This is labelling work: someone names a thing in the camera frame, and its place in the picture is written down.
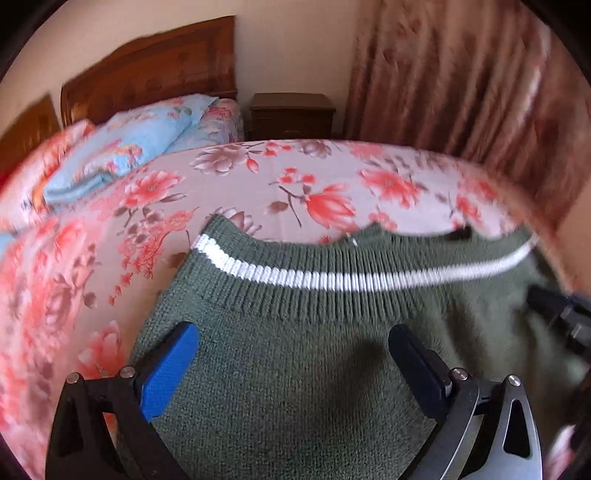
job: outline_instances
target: drawer handle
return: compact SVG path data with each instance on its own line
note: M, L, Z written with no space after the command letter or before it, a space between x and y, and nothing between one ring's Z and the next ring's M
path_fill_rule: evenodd
M304 134L299 130L285 130L283 135L286 137L303 138Z

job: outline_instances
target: blue gripper pad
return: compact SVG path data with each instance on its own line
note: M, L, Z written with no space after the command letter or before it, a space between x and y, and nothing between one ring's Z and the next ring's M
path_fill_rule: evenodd
M149 363L139 373L139 407L146 420L161 415L199 349L197 326L179 323L164 343L150 353Z

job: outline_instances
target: carved wooden headboard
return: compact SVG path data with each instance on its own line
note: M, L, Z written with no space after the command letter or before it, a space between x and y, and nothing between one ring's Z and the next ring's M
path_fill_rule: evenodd
M132 40L61 89L61 118L106 122L167 98L205 93L236 98L234 20L222 17Z
M0 138L0 174L14 169L41 142L59 132L49 95L29 106Z

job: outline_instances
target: sweater collar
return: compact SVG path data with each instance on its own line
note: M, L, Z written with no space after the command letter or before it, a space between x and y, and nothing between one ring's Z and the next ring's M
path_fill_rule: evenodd
M446 297L446 285L515 268L535 242L525 228L492 241L474 233L451 240L378 224L329 245L264 242L216 215L179 275L198 274L197 294L257 316L391 319L420 311L418 289Z

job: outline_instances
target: green sweater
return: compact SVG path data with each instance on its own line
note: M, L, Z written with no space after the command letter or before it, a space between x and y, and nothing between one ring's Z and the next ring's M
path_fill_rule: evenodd
M450 367L525 382L541 437L556 431L583 365L524 300L548 285L525 229L393 235L372 225L325 246L253 239L208 223L137 339L135 362L179 321L200 350L154 421L194 479L392 479L434 424L388 353L404 322Z

